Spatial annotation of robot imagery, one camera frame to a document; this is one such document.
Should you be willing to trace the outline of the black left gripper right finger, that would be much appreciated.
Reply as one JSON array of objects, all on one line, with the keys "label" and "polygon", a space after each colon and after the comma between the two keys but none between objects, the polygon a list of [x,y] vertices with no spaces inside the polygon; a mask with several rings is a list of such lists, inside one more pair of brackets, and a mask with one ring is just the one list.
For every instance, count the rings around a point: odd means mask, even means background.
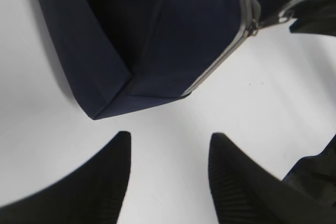
[{"label": "black left gripper right finger", "polygon": [[335,207],[275,178],[223,133],[211,137],[208,180],[219,223],[335,223]]}]

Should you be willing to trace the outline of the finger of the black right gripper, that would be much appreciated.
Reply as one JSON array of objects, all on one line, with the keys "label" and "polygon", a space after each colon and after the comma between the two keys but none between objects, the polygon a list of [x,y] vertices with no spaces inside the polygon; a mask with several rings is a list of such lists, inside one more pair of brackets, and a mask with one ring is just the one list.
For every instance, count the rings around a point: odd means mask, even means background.
[{"label": "finger of the black right gripper", "polygon": [[335,37],[335,0],[308,0],[292,9],[296,21],[293,34],[316,34]]}]

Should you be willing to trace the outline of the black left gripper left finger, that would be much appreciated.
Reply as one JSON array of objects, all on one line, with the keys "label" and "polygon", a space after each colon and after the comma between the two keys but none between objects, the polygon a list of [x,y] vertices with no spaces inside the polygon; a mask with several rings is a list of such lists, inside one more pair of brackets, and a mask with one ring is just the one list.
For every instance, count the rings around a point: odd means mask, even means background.
[{"label": "black left gripper left finger", "polygon": [[117,223],[131,170],[131,134],[121,131],[55,184],[1,207],[1,223]]}]

